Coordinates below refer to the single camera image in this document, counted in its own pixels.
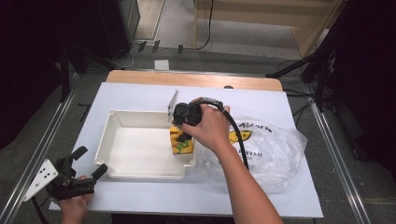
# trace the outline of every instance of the clear plastic bag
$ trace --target clear plastic bag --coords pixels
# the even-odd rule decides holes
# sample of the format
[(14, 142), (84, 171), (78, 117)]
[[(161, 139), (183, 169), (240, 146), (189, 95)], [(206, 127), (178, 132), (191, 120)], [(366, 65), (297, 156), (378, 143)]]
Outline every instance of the clear plastic bag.
[[(250, 173), (266, 192), (281, 192), (295, 177), (307, 139), (296, 129), (281, 129), (259, 119), (245, 116), (233, 118), (244, 139)], [(239, 152), (239, 143), (230, 130), (230, 139)], [(209, 149), (196, 145), (197, 165), (218, 183), (225, 183), (224, 173), (216, 155)]]

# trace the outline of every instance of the aluminum rail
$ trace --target aluminum rail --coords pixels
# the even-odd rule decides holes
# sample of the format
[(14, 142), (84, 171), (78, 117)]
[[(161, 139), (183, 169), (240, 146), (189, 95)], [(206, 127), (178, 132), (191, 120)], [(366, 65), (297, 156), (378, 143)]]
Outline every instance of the aluminum rail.
[[(304, 85), (305, 91), (309, 94), (313, 94), (311, 87), (308, 85)], [(341, 184), (344, 187), (344, 191), (346, 192), (346, 197), (349, 200), (352, 211), (355, 215), (355, 218), (359, 224), (370, 224), (372, 221), (364, 207), (363, 200), (361, 195), (356, 188), (356, 185), (347, 169), (347, 166), (343, 160), (341, 152), (335, 143), (334, 137), (332, 136), (332, 131), (328, 125), (326, 117), (323, 113), (318, 110), (318, 107), (315, 103), (311, 105), (312, 111), (314, 113), (315, 119), (318, 122), (318, 126), (323, 135), (324, 141), (326, 143), (326, 147), (329, 150), (330, 156), (332, 157), (332, 162), (335, 166), (335, 170), (340, 178)]]
[(72, 79), (72, 83), (74, 84), (73, 88), (70, 91), (69, 95), (64, 99), (64, 101), (59, 104), (54, 116), (49, 123), (49, 126), (47, 127), (47, 130), (44, 132), (40, 142), (38, 143), (37, 148), (35, 149), (35, 153), (33, 154), (32, 159), (30, 159), (20, 180), (11, 191), (6, 207), (4, 208), (0, 216), (0, 223), (12, 223), (14, 217), (17, 215), (17, 212), (23, 200), (23, 196), (26, 190), (29, 188), (34, 175), (37, 173), (43, 160), (45, 159), (52, 139), (57, 133), (59, 126), (64, 119), (64, 115), (66, 114), (70, 103), (73, 100), (78, 82), (79, 76), (78, 74), (74, 74)]

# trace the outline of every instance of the white paper sheet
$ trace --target white paper sheet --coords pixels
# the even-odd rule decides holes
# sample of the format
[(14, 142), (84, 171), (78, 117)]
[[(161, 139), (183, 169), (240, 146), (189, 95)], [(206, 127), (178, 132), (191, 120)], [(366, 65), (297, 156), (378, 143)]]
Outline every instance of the white paper sheet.
[[(215, 98), (231, 107), (231, 115), (247, 115), (280, 128), (295, 128), (285, 92), (103, 83), (75, 145), (75, 149), (88, 149), (73, 164), (78, 175), (89, 175), (97, 168), (93, 158), (109, 110), (167, 111), (177, 88), (178, 103), (200, 96)], [(281, 193), (269, 194), (269, 198), (282, 217), (323, 217), (305, 158), (290, 185)], [(59, 207), (52, 204), (50, 209)], [(89, 209), (114, 213), (232, 214), (226, 190), (217, 188), (194, 167), (189, 167), (181, 180), (114, 179), (104, 175), (95, 186)]]

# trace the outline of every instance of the yellow box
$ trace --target yellow box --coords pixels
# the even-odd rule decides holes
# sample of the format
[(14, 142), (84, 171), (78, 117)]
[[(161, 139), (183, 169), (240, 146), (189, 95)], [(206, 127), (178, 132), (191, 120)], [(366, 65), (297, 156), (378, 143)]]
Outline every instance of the yellow box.
[(174, 155), (177, 154), (191, 154), (194, 151), (194, 144), (192, 139), (184, 142), (178, 142), (177, 138), (183, 134), (178, 127), (169, 128), (171, 136), (171, 144)]

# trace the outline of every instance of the white tray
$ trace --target white tray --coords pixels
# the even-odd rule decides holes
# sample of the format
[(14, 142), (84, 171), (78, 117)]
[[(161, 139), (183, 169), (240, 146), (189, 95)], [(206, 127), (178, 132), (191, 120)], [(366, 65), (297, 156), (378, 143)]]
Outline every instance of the white tray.
[(105, 163), (110, 177), (183, 178), (195, 152), (173, 154), (166, 119), (163, 112), (110, 111), (93, 162)]

